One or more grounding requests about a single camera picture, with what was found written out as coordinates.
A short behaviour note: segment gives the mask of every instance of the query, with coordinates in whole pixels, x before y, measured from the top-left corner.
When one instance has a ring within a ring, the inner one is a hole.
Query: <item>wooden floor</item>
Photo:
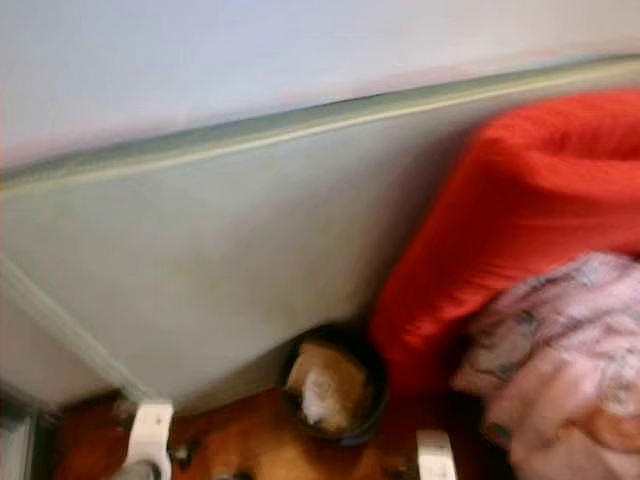
[[[97,480],[124,458],[128,434],[108,403],[65,415],[58,433],[55,480]],[[363,447],[337,447],[302,433],[276,391],[219,410],[177,417],[171,445],[201,443],[192,465],[174,479],[214,480],[239,470],[257,480],[402,479],[415,463],[415,431],[443,428],[451,436],[460,480],[513,478],[502,453],[477,434],[478,405],[461,396],[392,401],[380,433]]]

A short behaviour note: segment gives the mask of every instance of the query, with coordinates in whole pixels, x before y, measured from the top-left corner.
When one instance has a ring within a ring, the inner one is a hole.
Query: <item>red fabric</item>
[[[545,101],[476,135],[374,311],[394,393],[446,388],[466,316],[589,250],[640,252],[640,90]]]

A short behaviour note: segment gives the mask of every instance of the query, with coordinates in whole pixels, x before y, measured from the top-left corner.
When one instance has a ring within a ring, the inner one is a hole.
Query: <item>light blue wall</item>
[[[633,50],[639,24],[634,0],[0,0],[4,162]]]

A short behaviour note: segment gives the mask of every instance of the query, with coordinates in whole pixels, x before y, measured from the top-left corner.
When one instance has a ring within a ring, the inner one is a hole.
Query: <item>pink blanket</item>
[[[592,253],[509,290],[471,324],[453,387],[520,478],[640,478],[640,264]]]

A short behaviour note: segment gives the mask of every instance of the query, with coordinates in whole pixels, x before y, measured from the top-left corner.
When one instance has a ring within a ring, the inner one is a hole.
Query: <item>black bowl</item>
[[[300,345],[307,341],[317,341],[343,351],[355,358],[367,372],[367,384],[371,388],[371,399],[362,419],[347,432],[340,435],[325,432],[307,423],[300,415],[300,400],[285,390],[289,373],[298,358]],[[382,413],[389,400],[387,369],[378,352],[368,342],[365,335],[356,328],[342,323],[330,323],[308,330],[293,342],[280,374],[280,387],[285,403],[289,406],[302,430],[317,438],[322,438],[342,446],[360,445],[367,442],[378,431]]]

